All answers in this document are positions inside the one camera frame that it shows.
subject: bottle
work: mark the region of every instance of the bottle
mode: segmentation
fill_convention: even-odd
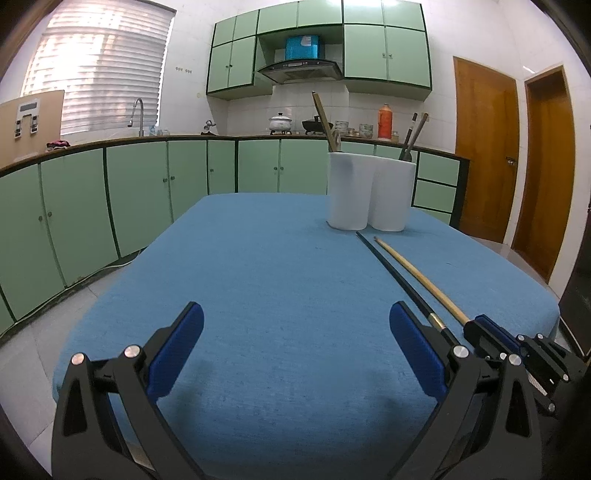
[[[392,109],[387,103],[378,111],[378,139],[392,140]]]

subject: blue table surface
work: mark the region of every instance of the blue table surface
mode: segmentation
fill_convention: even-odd
[[[188,301],[205,327],[158,406],[209,475],[226,480],[378,479],[433,410],[389,331],[410,299],[355,236],[326,223],[327,197],[202,199],[125,269],[72,330],[54,372],[83,351],[110,358],[143,345]],[[379,235],[471,318],[549,333],[556,300],[504,258],[413,209]],[[458,338],[460,325],[402,267]],[[136,442],[118,397],[113,408]]]

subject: brown countertop edge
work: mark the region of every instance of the brown countertop edge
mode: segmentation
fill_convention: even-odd
[[[89,142],[85,144],[73,145],[72,147],[66,148],[65,150],[51,151],[35,155],[33,157],[25,158],[15,163],[11,163],[3,168],[0,168],[0,177],[12,173],[13,171],[20,170],[21,168],[28,167],[37,163],[41,163],[52,158],[62,157],[66,154],[73,154],[84,152],[88,150],[94,150],[96,148],[104,147],[117,147],[119,145],[130,145],[135,143],[148,143],[148,142],[164,142],[168,140],[297,140],[297,139],[308,139],[308,140],[325,140],[326,137],[319,135],[250,135],[244,137],[223,137],[221,135],[156,135],[151,137],[131,137],[131,138],[114,138],[107,140],[98,140],[96,142]],[[389,142],[387,140],[376,140],[372,138],[359,138],[359,137],[343,137],[343,141],[354,142],[354,143],[366,143],[373,145],[386,145],[388,147],[402,147],[402,144]],[[419,152],[430,153],[433,155],[439,155],[441,157],[453,158],[455,160],[467,161],[468,158],[458,157],[453,153],[444,152],[440,150],[434,150],[426,147],[414,147],[414,150]]]

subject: beige board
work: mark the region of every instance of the beige board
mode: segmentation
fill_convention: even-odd
[[[15,138],[19,106],[39,100],[37,132],[31,133],[31,115],[21,122],[21,136]],[[43,153],[47,144],[60,139],[64,91],[36,93],[0,104],[0,168]]]

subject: window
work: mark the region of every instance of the window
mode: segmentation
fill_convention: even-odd
[[[125,127],[138,97],[144,125],[155,125],[173,17],[136,0],[64,0],[29,64],[22,95],[65,90],[62,134]]]

